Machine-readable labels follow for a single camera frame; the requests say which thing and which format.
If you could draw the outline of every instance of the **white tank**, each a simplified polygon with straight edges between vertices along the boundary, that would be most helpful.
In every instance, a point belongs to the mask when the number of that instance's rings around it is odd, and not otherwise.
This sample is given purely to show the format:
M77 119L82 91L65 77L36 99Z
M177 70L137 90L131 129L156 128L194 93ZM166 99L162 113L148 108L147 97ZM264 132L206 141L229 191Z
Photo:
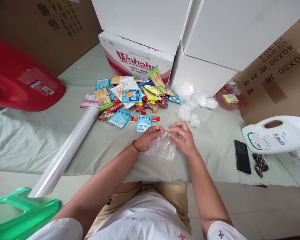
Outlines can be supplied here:
M282 124L266 128L267 123ZM251 124L242 129L244 140L253 153L275 154L300 149L300 117L276 116Z

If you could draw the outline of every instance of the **green plastic object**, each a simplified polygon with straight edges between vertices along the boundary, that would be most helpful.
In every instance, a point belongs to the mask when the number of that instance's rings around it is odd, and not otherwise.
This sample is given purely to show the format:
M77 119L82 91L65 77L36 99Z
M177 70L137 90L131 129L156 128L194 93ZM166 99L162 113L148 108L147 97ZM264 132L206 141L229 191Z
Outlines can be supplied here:
M27 239L48 223L60 210L61 201L54 199L38 203L28 198L31 188L19 188L0 198L0 204L9 204L23 210L23 214L0 224L0 240Z

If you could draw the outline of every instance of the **keys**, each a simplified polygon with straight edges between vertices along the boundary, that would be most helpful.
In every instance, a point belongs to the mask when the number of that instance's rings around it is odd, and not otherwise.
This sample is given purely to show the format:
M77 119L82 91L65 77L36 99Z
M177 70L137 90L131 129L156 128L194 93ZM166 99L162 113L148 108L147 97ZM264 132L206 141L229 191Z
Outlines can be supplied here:
M263 177L262 172L266 172L269 170L269 166L266 164L261 154L252 154L253 159L256 161L254 165L254 170L257 172L259 177Z

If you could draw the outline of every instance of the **person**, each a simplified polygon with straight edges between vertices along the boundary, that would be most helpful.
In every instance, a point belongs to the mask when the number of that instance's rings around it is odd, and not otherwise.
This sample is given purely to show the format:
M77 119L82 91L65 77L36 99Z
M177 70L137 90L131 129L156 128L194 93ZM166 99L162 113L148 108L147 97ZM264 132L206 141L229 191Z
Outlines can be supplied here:
M150 127L92 176L54 218L29 239L181 239L190 240L187 185L122 183L141 152L164 133ZM194 197L205 239L245 239L233 226L186 122L170 137L190 162Z

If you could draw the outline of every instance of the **wahaha box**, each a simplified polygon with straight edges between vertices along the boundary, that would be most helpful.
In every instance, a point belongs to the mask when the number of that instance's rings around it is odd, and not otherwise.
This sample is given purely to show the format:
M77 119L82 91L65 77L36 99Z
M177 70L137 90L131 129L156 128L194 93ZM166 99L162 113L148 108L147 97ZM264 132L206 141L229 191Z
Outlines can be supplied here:
M99 34L99 39L114 75L149 79L149 73L157 67L167 86L174 56L106 31Z

